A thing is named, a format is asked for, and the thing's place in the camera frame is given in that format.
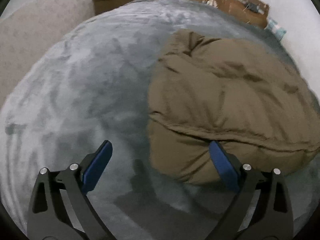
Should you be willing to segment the brown puffer jacket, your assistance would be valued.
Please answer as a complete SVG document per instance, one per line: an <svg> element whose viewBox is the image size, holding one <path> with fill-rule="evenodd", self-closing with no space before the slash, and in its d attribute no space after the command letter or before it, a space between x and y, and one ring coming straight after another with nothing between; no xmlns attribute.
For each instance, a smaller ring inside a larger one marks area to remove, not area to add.
<svg viewBox="0 0 320 240"><path fill-rule="evenodd" d="M221 179L211 142L241 163L284 174L319 153L319 110L307 83L248 40L173 33L155 66L148 106L151 164L186 183Z"/></svg>

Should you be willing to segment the grey-green bed blanket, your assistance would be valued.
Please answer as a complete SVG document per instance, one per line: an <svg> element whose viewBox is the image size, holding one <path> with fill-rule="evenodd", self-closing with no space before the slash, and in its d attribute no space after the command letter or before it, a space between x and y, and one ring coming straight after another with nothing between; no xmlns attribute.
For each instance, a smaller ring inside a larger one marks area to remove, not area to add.
<svg viewBox="0 0 320 240"><path fill-rule="evenodd" d="M21 231L40 169L64 170L104 140L113 155L88 197L117 239L204 239L217 224L230 191L177 183L149 163L150 76L182 28L245 38L292 63L269 31L189 0L137 0L78 25L33 65L1 111L1 202Z"/></svg>

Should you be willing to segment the dark device on headboard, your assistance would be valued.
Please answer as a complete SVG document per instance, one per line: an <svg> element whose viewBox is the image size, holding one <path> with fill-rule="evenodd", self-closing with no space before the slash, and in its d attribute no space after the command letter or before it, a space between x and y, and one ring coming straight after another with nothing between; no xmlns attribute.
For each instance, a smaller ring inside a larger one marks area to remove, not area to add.
<svg viewBox="0 0 320 240"><path fill-rule="evenodd" d="M246 9L250 10L251 12L254 12L254 13L258 14L260 8L259 8L259 5L251 3L251 2L248 2L246 4Z"/></svg>

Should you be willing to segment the brown wooden nightstand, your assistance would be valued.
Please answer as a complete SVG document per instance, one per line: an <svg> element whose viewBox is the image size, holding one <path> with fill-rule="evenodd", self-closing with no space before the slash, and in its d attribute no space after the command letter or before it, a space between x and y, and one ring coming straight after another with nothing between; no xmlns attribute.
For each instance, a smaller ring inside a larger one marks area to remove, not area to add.
<svg viewBox="0 0 320 240"><path fill-rule="evenodd" d="M100 15L104 12L117 9L134 0L93 0L94 13Z"/></svg>

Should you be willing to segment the striped pillow by wall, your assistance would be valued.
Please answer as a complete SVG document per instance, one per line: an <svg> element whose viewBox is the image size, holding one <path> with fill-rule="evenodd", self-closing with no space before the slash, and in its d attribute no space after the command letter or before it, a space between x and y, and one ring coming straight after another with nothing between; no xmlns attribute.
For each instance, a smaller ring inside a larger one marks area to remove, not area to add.
<svg viewBox="0 0 320 240"><path fill-rule="evenodd" d="M277 21L270 17L267 18L267 26L265 29L270 31L278 41L281 41L284 35L287 33L286 29L284 29Z"/></svg>

